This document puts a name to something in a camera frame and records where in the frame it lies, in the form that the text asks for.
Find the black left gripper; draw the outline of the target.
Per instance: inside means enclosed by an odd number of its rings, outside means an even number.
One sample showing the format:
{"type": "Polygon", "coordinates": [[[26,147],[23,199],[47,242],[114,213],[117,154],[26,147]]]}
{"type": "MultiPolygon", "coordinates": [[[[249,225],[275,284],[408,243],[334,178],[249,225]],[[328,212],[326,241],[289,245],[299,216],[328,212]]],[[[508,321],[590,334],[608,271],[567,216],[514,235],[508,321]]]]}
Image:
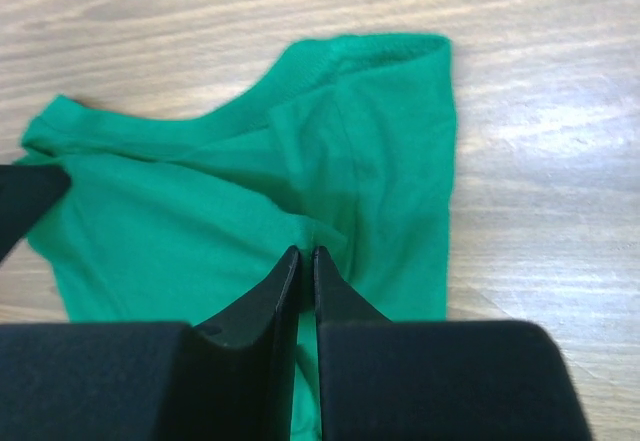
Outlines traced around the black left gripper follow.
{"type": "Polygon", "coordinates": [[[1,166],[1,260],[70,186],[71,178],[58,166],[1,166]]]}

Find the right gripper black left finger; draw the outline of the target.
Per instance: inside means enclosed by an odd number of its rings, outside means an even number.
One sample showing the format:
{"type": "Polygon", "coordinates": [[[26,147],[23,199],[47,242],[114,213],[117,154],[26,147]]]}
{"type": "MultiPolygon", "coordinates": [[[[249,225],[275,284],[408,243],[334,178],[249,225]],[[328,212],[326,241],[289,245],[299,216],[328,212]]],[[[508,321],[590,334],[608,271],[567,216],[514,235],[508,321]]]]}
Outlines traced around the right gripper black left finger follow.
{"type": "Polygon", "coordinates": [[[5,440],[286,440],[300,253],[198,324],[5,324],[5,440]]]}

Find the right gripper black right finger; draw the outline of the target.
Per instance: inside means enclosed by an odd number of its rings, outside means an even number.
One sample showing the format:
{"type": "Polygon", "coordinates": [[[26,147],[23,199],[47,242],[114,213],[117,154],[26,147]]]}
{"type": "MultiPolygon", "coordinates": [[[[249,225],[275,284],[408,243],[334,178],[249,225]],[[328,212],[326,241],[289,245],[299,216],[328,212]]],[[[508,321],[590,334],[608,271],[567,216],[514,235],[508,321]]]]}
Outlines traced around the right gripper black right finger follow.
{"type": "Polygon", "coordinates": [[[394,322],[313,255],[327,440],[588,440],[560,350],[520,320],[394,322]]]}

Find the green t-shirt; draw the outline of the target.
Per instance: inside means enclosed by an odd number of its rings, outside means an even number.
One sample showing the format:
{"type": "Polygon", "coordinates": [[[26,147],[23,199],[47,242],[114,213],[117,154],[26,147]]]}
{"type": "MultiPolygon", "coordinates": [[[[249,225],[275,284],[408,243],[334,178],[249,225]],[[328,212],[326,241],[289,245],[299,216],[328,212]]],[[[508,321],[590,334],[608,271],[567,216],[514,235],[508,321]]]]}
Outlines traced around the green t-shirt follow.
{"type": "Polygon", "coordinates": [[[69,190],[27,239],[73,322],[197,324],[284,251],[328,249],[397,320],[447,310],[457,115],[452,44],[389,33],[289,46],[248,91],[190,120],[56,97],[18,167],[69,190]]]}

